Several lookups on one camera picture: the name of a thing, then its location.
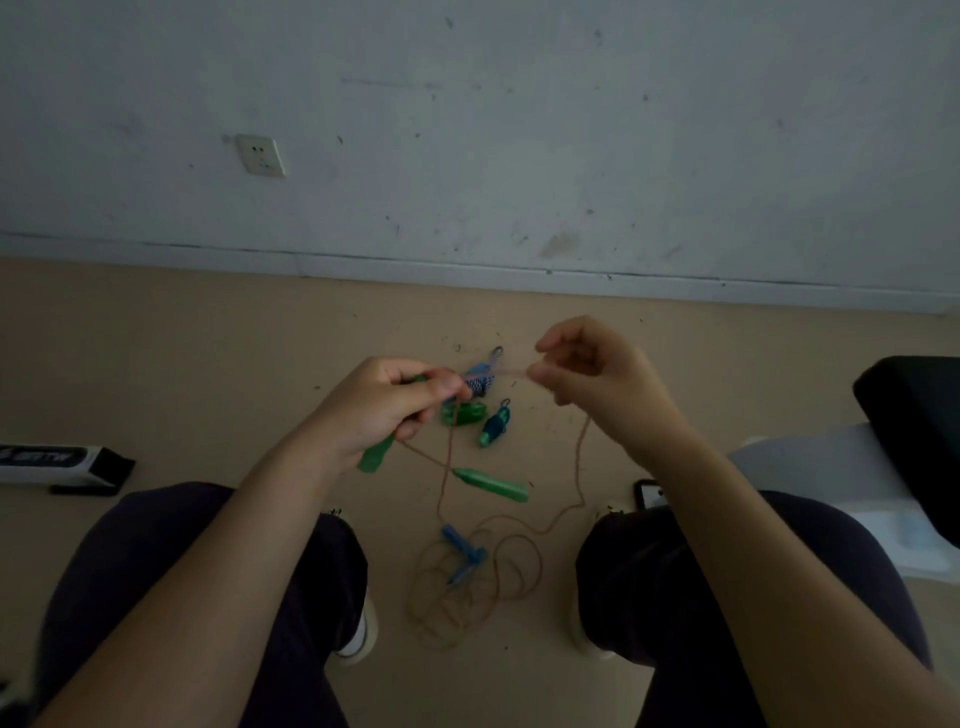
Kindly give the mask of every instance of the white wall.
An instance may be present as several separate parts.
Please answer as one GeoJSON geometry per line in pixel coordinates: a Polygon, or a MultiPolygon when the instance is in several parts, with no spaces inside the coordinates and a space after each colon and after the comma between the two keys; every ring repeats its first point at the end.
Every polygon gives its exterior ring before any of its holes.
{"type": "Polygon", "coordinates": [[[11,5],[0,255],[960,303],[955,0],[11,5]]]}

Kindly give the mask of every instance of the white shoe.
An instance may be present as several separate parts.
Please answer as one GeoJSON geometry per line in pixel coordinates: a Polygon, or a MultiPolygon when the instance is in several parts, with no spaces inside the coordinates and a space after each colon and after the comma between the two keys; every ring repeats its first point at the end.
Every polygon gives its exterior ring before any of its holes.
{"type": "MultiPolygon", "coordinates": [[[[347,517],[344,516],[343,508],[328,508],[324,513],[340,519],[350,526],[351,529],[353,528],[353,525],[347,520],[347,517]]],[[[342,649],[338,649],[333,653],[333,656],[337,658],[337,663],[343,667],[356,665],[372,652],[379,634],[380,622],[376,618],[376,609],[373,607],[372,599],[370,599],[370,590],[367,589],[363,600],[363,612],[360,613],[360,621],[357,624],[357,631],[353,633],[353,637],[348,640],[342,649]]]]}
{"type": "MultiPolygon", "coordinates": [[[[593,513],[593,519],[590,521],[590,529],[592,529],[600,519],[605,518],[611,513],[633,513],[635,510],[634,507],[626,505],[625,503],[615,501],[605,503],[593,513]]],[[[590,641],[587,633],[584,631],[583,623],[580,622],[580,593],[576,590],[573,592],[573,603],[570,605],[569,627],[570,639],[573,641],[574,646],[587,657],[593,660],[609,660],[616,654],[615,652],[610,652],[608,649],[600,649],[590,641]]]]}

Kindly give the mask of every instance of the wall stain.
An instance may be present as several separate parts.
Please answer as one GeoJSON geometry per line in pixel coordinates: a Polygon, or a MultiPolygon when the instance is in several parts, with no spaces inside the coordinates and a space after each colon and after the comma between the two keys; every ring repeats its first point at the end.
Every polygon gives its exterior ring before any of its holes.
{"type": "Polygon", "coordinates": [[[352,79],[346,76],[340,79],[340,83],[343,85],[371,85],[377,86],[378,88],[397,88],[401,91],[439,91],[444,87],[443,84],[434,84],[429,81],[424,84],[405,84],[399,81],[382,81],[380,79],[352,79]]]}
{"type": "Polygon", "coordinates": [[[111,126],[125,136],[136,138],[143,135],[143,122],[140,121],[140,117],[135,113],[130,115],[126,123],[111,124],[111,126]]]}
{"type": "Polygon", "coordinates": [[[573,253],[580,245],[580,235],[574,232],[558,232],[546,241],[540,251],[540,257],[550,259],[558,255],[573,253]]]}

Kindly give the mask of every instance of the electrical outlet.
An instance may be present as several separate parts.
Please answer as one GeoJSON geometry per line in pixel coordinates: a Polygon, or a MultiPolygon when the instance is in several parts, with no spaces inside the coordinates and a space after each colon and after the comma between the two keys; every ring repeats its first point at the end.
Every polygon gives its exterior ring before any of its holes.
{"type": "Polygon", "coordinates": [[[286,177],[280,152],[276,150],[276,142],[270,137],[239,133],[235,139],[243,165],[252,175],[286,177]]]}

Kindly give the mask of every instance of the leg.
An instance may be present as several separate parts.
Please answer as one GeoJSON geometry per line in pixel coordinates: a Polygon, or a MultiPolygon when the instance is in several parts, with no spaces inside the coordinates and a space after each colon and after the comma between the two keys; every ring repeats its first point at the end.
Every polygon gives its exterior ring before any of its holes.
{"type": "MultiPolygon", "coordinates": [[[[133,493],[94,525],[43,622],[37,711],[176,563],[232,492],[182,483],[133,493]]],[[[347,725],[324,663],[356,630],[366,589],[367,562],[349,526],[321,516],[280,603],[241,725],[347,725]]]]}
{"type": "MultiPolygon", "coordinates": [[[[870,532],[824,503],[783,493],[763,496],[930,667],[920,618],[870,532]]],[[[656,668],[639,724],[765,724],[720,608],[669,508],[598,522],[577,557],[577,584],[589,639],[656,668]]]]}

